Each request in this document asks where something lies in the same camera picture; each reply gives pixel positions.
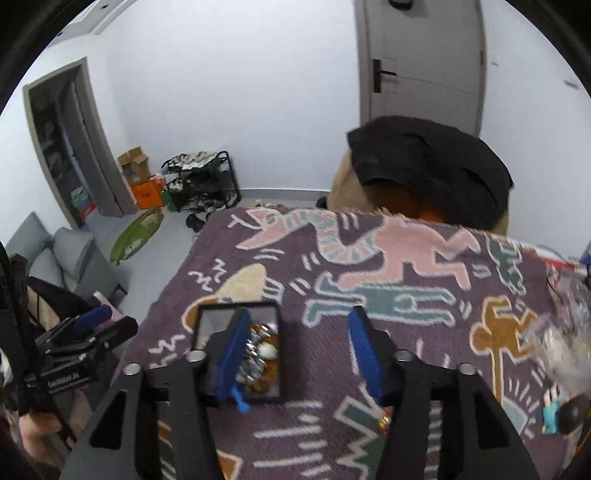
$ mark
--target door frame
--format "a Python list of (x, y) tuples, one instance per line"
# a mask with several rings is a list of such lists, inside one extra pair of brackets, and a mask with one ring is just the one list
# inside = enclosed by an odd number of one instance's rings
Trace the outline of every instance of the door frame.
[[(361, 125), (371, 120), (371, 91), (372, 91), (372, 57), (368, 29), (368, 0), (355, 0), (355, 24), (357, 27), (357, 58), (359, 59), (359, 113)], [(476, 118), (476, 137), (482, 129), (482, 112), (486, 93), (486, 31), (482, 15), (482, 0), (475, 0), (476, 12), (480, 19), (481, 56), (480, 56), (480, 92), (478, 98), (478, 114)]]
[(24, 106), (25, 106), (25, 115), (27, 117), (27, 124), (29, 127), (29, 132), (31, 134), (31, 140), (33, 142), (33, 147), (35, 149), (35, 153), (37, 154), (37, 160), (39, 161), (39, 165), (41, 166), (41, 171), (49, 185), (51, 193), (53, 194), (57, 204), (60, 206), (60, 209), (66, 217), (66, 220), (70, 224), (70, 227), (73, 230), (78, 230), (78, 226), (74, 217), (68, 210), (66, 203), (61, 197), (60, 192), (51, 176), (51, 172), (49, 171), (49, 167), (47, 166), (47, 162), (43, 151), (41, 149), (41, 145), (39, 143), (39, 139), (37, 137), (37, 130), (35, 129), (35, 123), (33, 119), (33, 107), (31, 106), (31, 96), (30, 92), (36, 87), (39, 87), (43, 83), (51, 80), (55, 77), (63, 76), (67, 73), (72, 73), (73, 78), (75, 78), (74, 82), (76, 85), (76, 89), (82, 93), (85, 97), (84, 99), (80, 99), (80, 102), (84, 102), (85, 104), (85, 122), (87, 123), (87, 127), (89, 127), (89, 135), (93, 141), (98, 143), (98, 148), (100, 148), (103, 152), (104, 161), (100, 160), (100, 156), (97, 155), (100, 162), (100, 167), (103, 169), (103, 173), (106, 177), (107, 182), (111, 185), (111, 190), (115, 199), (121, 210), (123, 211), (123, 215), (133, 215), (138, 211), (135, 201), (133, 200), (131, 194), (129, 193), (129, 189), (126, 187), (121, 171), (117, 167), (117, 163), (115, 161), (115, 157), (112, 154), (111, 149), (109, 148), (109, 144), (106, 139), (105, 132), (100, 123), (100, 116), (98, 112), (98, 108), (95, 102), (95, 96), (92, 92), (92, 85), (90, 82), (90, 74), (88, 69), (88, 60), (86, 57), (69, 63), (53, 72), (40, 77), (39, 79), (35, 80), (34, 82), (27, 83), (22, 88)]

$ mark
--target baseboard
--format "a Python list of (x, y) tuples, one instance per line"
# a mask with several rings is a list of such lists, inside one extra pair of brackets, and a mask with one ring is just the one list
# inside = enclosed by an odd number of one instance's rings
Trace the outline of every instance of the baseboard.
[(320, 197), (328, 197), (330, 192), (324, 190), (288, 190), (288, 189), (241, 189), (242, 197), (261, 200), (299, 200), (315, 202)]

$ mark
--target white bead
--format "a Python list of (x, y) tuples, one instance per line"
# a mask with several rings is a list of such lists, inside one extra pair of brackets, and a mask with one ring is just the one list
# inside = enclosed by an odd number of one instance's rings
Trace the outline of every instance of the white bead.
[(263, 360), (274, 360), (277, 358), (277, 348), (271, 343), (263, 342), (258, 346), (258, 356)]

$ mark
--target blue gripper pad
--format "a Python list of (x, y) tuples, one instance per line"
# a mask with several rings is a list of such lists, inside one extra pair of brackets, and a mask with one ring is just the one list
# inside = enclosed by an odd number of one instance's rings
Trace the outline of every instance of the blue gripper pad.
[(361, 307), (354, 307), (350, 311), (348, 324), (357, 364), (367, 384), (368, 393), (380, 404), (384, 397), (382, 367), (369, 340), (367, 328), (372, 328), (371, 324)]
[(101, 323), (106, 322), (113, 316), (113, 310), (108, 305), (103, 305), (97, 309), (91, 310), (84, 315), (80, 315), (75, 321), (74, 333), (81, 335), (97, 328)]
[(219, 402), (232, 395), (236, 387), (236, 374), (244, 358), (246, 341), (251, 331), (251, 314), (248, 310), (238, 311), (238, 325), (228, 341), (228, 348), (217, 364), (214, 395)]

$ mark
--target gray door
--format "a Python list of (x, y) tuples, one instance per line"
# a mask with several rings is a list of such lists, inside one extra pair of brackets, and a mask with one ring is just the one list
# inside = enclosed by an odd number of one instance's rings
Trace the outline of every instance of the gray door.
[(388, 0), (365, 2), (371, 118), (413, 116), (477, 135), (484, 68), (479, 0), (414, 0), (408, 11)]
[(64, 129), (68, 133), (72, 149), (84, 175), (84, 180), (97, 207), (105, 216), (123, 217), (123, 211), (100, 167), (80, 111), (73, 82), (68, 83), (60, 94), (59, 104)]

